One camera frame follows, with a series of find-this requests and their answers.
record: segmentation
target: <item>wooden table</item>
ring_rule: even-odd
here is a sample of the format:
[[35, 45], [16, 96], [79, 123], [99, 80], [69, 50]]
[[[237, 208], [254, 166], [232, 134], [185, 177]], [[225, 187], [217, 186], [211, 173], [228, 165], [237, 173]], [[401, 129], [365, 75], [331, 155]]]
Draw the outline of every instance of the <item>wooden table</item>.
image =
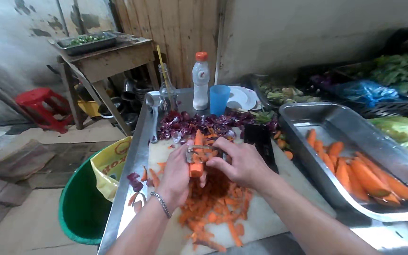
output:
[[[125, 124], [121, 114], [117, 111], [111, 98], [106, 94], [105, 82], [108, 77], [124, 72], [135, 67], [146, 65], [149, 72], [149, 77], [155, 90], [159, 89], [154, 67], [154, 51], [152, 40], [147, 38], [138, 38], [130, 34], [120, 32], [112, 32], [117, 35], [116, 46], [108, 49], [103, 49], [88, 54], [71, 57], [63, 51], [59, 51], [63, 60], [77, 74], [80, 81], [93, 97], [94, 101], [99, 105], [102, 103], [108, 107], [111, 114], [116, 119], [117, 123], [124, 131], [125, 135], [130, 135], [130, 128]], [[72, 113], [78, 108], [76, 92], [71, 87], [70, 72], [67, 72], [67, 65], [64, 65], [62, 71], [63, 81], [70, 93], [68, 99]], [[82, 121], [79, 114], [73, 113], [77, 128], [82, 128]]]

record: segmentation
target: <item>concrete wall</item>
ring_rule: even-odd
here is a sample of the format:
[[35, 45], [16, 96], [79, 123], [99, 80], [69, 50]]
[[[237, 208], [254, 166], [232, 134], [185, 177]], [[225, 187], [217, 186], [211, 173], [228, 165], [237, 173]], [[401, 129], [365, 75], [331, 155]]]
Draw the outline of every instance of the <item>concrete wall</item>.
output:
[[407, 26], [404, 0], [229, 0], [218, 81], [357, 60]]
[[87, 32], [113, 29], [104, 0], [60, 3], [66, 23], [70, 21], [67, 26], [61, 21], [56, 0], [0, 0], [0, 88], [8, 95], [15, 97], [39, 87], [64, 94], [60, 76], [48, 68], [59, 70], [58, 54], [48, 39], [66, 37], [66, 27], [71, 36], [79, 34], [77, 13], [71, 11], [72, 6], [83, 6], [80, 14]]

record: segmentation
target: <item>blue plastic cup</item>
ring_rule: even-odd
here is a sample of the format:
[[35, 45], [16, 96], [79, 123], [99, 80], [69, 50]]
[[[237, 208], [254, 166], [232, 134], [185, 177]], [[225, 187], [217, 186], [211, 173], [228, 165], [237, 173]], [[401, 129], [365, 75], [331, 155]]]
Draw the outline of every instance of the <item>blue plastic cup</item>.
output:
[[210, 87], [210, 114], [223, 115], [226, 103], [230, 97], [231, 89], [226, 85]]

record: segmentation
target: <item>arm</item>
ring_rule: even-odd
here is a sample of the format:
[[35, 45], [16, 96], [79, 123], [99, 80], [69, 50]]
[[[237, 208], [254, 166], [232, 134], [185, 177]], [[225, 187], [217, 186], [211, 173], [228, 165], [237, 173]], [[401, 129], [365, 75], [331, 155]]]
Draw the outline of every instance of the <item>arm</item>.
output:
[[379, 254], [269, 169], [254, 146], [233, 144], [224, 138], [219, 138], [213, 146], [226, 151], [233, 158], [232, 165], [216, 157], [207, 165], [220, 169], [232, 181], [262, 195], [307, 254]]
[[[156, 192], [162, 197], [171, 214], [185, 202], [188, 196], [190, 177], [185, 151], [190, 144], [193, 144], [193, 141], [188, 141], [170, 154], [166, 162], [165, 174], [159, 187], [156, 187]], [[205, 184], [204, 179], [203, 175], [202, 187]], [[156, 197], [151, 197], [106, 254], [154, 254], [168, 220], [161, 203]]]

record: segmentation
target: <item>green trash bin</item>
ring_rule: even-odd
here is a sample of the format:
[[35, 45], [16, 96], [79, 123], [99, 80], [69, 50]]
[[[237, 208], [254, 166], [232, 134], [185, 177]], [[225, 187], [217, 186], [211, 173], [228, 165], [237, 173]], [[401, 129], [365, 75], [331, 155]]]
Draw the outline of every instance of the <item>green trash bin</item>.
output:
[[64, 234], [72, 241], [99, 245], [112, 203], [96, 188], [90, 159], [75, 171], [62, 191], [59, 200], [59, 224]]

